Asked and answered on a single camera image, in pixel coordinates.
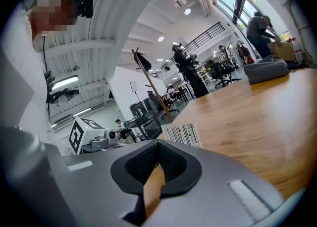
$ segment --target fluorescent light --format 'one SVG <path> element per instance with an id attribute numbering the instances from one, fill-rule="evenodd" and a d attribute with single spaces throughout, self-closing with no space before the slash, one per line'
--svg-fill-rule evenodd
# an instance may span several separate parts
<path id="1" fill-rule="evenodd" d="M 83 111 L 81 111 L 79 113 L 76 113 L 76 114 L 73 115 L 73 117 L 78 116 L 79 114 L 83 114 L 85 112 L 88 112 L 89 110 L 91 110 L 91 108 L 88 108 L 88 109 L 85 109 L 85 110 L 83 110 Z"/>
<path id="2" fill-rule="evenodd" d="M 192 10 L 190 8 L 185 9 L 184 14 L 189 15 Z"/>
<path id="3" fill-rule="evenodd" d="M 68 83 L 76 82 L 76 81 L 78 81 L 78 76 L 77 75 L 73 75 L 73 76 L 67 77 L 67 78 L 65 78 L 63 80 L 60 80 L 60 81 L 56 82 L 54 87 L 52 88 L 52 90 L 57 89 L 57 88 L 59 88 L 61 86 L 64 86 L 64 85 L 66 85 Z"/>

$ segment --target wooden pole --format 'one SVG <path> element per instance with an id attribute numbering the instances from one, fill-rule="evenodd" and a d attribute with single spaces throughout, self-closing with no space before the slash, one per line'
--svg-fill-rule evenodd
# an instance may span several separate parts
<path id="1" fill-rule="evenodd" d="M 139 50 L 139 48 L 137 48 L 137 50 L 136 50 L 136 52 L 135 52 L 135 51 L 132 49 L 132 53 L 133 53 L 134 57 L 136 58 L 136 60 L 138 61 L 139 66 L 140 66 L 141 69 L 143 70 L 143 73 L 144 73 L 145 76 L 147 77 L 147 79 L 148 79 L 148 81 L 149 81 L 151 87 L 153 88 L 153 90 L 154 90 L 154 92 L 155 92 L 155 94 L 156 94 L 156 96 L 157 96 L 157 98 L 158 98 L 160 104 L 162 105 L 164 111 L 166 112 L 166 115 L 167 115 L 168 119 L 170 120 L 170 122 L 173 122 L 173 118 L 172 118 L 172 116 L 170 115 L 170 113 L 169 113 L 167 107 L 165 106 L 163 99 L 160 97 L 160 95 L 159 95 L 158 91 L 156 90 L 156 88 L 155 88 L 155 86 L 154 86 L 152 80 L 150 79 L 148 73 L 145 71 L 145 69 L 144 69 L 142 63 L 141 63 L 140 60 L 139 60 L 139 57 L 137 56 L 138 50 Z"/>

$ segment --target wooden table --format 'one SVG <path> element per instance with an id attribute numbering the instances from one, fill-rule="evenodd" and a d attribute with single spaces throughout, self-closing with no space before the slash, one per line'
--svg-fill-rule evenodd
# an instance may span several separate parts
<path id="1" fill-rule="evenodd" d="M 191 101 L 170 126 L 187 123 L 204 149 L 239 161 L 286 199 L 308 185 L 317 164 L 317 70 L 229 85 Z M 145 196 L 152 189 L 146 184 Z"/>

